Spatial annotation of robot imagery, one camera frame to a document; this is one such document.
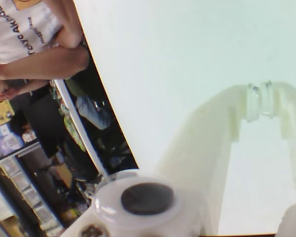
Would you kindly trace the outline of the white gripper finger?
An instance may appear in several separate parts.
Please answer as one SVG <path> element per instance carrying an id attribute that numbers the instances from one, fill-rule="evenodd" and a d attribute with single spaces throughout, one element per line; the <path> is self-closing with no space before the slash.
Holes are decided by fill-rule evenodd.
<path id="1" fill-rule="evenodd" d="M 261 84 L 261 113 L 277 118 L 282 138 L 288 142 L 294 184 L 296 187 L 296 88 L 282 82 Z M 277 237 L 296 237 L 296 204 L 284 213 Z"/>
<path id="2" fill-rule="evenodd" d="M 155 171 L 175 186 L 197 191 L 201 233 L 218 234 L 222 200 L 233 143 L 241 122 L 259 115 L 259 88 L 229 87 L 198 106 L 182 124 Z"/>

